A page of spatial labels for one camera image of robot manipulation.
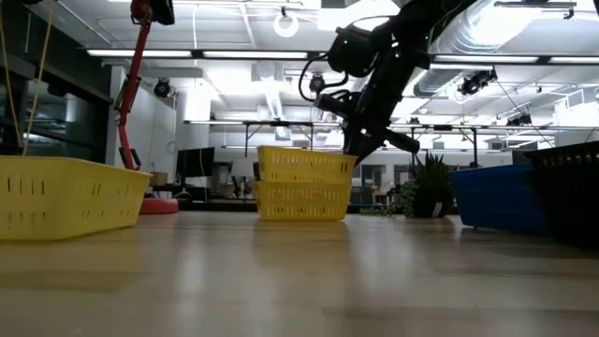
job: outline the blue plastic bin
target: blue plastic bin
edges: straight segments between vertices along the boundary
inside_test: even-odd
[[[461,222],[467,226],[548,234],[529,184],[530,165],[469,169],[449,173]]]

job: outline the black bin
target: black bin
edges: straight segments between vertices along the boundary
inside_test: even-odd
[[[599,141],[526,153],[530,182],[558,240],[599,248]]]

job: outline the plant pot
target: plant pot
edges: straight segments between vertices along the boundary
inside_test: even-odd
[[[441,209],[436,210],[437,204],[441,204]],[[448,187],[419,187],[414,197],[414,217],[431,218],[444,217],[451,207],[453,207],[453,197]]]

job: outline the monitor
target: monitor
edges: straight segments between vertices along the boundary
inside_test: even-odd
[[[179,151],[177,172],[185,178],[211,177],[214,167],[214,148]]]

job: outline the yellow basket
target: yellow basket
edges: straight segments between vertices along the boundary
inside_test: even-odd
[[[260,179],[280,183],[348,183],[356,157],[290,150],[271,146],[258,149]]]
[[[150,177],[72,158],[0,156],[0,240],[133,226]]]
[[[255,185],[264,220],[343,220],[350,183],[267,183]]]

